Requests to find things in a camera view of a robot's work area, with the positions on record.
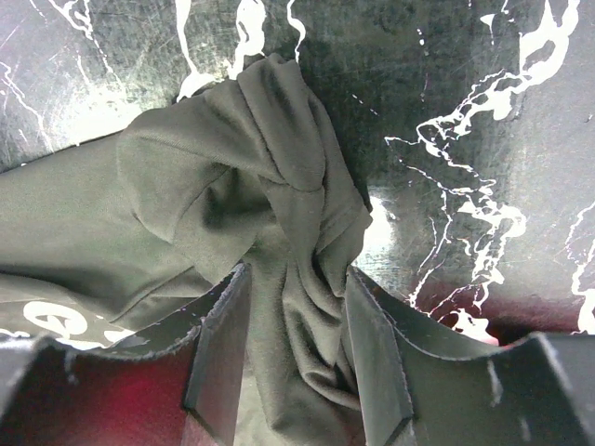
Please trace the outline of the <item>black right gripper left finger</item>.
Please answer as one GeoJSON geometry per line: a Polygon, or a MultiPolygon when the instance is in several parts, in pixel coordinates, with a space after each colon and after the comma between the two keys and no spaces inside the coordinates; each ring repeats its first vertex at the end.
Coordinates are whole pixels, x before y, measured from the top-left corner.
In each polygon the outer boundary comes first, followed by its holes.
{"type": "Polygon", "coordinates": [[[109,348],[1,338],[5,445],[230,445],[250,310],[236,266],[205,295],[109,348]]]}

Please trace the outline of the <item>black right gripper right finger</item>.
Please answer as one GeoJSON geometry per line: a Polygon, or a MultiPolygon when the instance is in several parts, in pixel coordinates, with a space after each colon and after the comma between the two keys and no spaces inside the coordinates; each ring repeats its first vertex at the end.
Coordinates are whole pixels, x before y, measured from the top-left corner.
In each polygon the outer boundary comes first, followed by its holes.
{"type": "Polygon", "coordinates": [[[495,347],[350,268],[345,310],[370,445],[590,445],[594,339],[532,333],[495,347]]]}

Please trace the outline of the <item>black printed t-shirt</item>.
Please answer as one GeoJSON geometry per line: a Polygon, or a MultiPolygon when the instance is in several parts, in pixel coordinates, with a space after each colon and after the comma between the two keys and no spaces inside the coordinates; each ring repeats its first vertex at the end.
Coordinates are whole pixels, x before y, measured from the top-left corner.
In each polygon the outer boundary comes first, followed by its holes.
{"type": "Polygon", "coordinates": [[[371,217],[293,60],[138,116],[1,176],[1,289],[75,298],[139,331],[253,274],[243,445],[363,441],[343,344],[346,273],[371,217]]]}

